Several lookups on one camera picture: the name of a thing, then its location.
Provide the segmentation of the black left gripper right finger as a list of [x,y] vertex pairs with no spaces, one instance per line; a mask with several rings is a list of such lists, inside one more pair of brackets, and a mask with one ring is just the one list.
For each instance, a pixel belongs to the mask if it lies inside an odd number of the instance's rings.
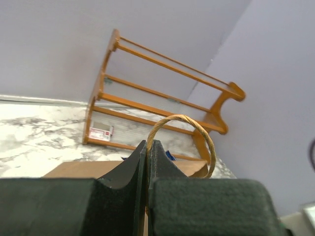
[[252,179],[190,178],[160,141],[148,154],[151,236],[281,236],[269,192]]

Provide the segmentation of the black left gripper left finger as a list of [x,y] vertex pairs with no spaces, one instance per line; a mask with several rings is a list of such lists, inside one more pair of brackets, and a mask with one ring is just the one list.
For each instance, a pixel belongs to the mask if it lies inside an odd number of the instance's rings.
[[3,236],[141,236],[146,142],[99,178],[3,178]]

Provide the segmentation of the brown paper bag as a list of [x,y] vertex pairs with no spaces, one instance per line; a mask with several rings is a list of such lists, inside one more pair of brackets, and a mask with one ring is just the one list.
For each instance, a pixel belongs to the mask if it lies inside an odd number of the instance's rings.
[[50,171],[47,178],[61,178],[64,191],[60,203],[53,201],[50,211],[66,220],[55,223],[52,233],[58,236],[143,236],[147,229],[148,154],[155,134],[171,120],[192,125],[205,139],[210,150],[211,176],[216,153],[207,131],[185,115],[172,115],[158,121],[146,141],[142,141],[125,161],[65,162]]

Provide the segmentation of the blue Bonk snack bag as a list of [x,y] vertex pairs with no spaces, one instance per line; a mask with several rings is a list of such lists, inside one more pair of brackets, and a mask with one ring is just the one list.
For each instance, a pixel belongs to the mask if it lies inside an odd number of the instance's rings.
[[[176,158],[167,150],[165,152],[166,156],[171,160],[171,161],[176,161]],[[123,161],[127,160],[127,157],[121,157]]]

